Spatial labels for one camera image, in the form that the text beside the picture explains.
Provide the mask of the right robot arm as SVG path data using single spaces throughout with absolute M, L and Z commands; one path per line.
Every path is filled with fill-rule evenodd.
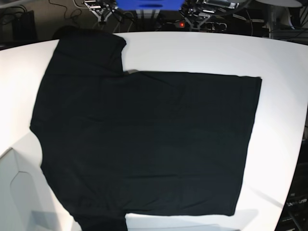
M 97 17 L 101 25 L 106 24 L 107 19 L 117 9 L 115 0 L 83 0 L 82 3 Z

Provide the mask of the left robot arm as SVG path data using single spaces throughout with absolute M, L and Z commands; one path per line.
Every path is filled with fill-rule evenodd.
M 191 32 L 224 32 L 226 16 L 243 9 L 244 0 L 186 0 L 179 13 Z

